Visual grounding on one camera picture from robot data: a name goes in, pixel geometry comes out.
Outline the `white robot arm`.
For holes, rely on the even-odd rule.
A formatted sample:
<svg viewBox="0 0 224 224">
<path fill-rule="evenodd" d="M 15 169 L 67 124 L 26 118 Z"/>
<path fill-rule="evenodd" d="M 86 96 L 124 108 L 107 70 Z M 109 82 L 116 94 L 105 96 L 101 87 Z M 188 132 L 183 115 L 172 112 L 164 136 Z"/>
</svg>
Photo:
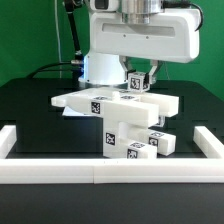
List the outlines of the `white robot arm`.
<svg viewBox="0 0 224 224">
<path fill-rule="evenodd" d="M 82 82 L 119 85 L 131 80 L 130 58 L 188 63 L 199 55 L 202 9 L 190 0 L 85 0 L 90 49 Z"/>
</svg>

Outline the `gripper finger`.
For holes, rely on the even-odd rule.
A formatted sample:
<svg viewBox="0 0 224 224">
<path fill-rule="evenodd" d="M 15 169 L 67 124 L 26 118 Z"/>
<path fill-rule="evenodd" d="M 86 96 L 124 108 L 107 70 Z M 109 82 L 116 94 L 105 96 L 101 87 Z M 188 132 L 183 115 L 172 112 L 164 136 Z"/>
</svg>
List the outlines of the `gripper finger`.
<svg viewBox="0 0 224 224">
<path fill-rule="evenodd" d="M 130 80 L 133 74 L 136 72 L 136 70 L 132 67 L 129 57 L 120 56 L 119 62 L 124 70 L 125 79 Z"/>
<path fill-rule="evenodd" d="M 157 80 L 157 73 L 163 65 L 163 62 L 159 60 L 151 60 L 150 65 L 151 70 L 149 71 L 149 83 L 155 84 Z"/>
</svg>

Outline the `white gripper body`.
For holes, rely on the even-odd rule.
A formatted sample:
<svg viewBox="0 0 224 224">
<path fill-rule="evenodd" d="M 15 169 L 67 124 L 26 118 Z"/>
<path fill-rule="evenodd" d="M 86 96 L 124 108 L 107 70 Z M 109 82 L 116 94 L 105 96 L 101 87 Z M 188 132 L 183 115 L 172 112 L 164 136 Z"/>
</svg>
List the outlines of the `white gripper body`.
<svg viewBox="0 0 224 224">
<path fill-rule="evenodd" d="M 188 63 L 199 55 L 200 13 L 166 9 L 149 24 L 127 24 L 118 13 L 94 13 L 90 19 L 91 49 L 98 53 Z"/>
</svg>

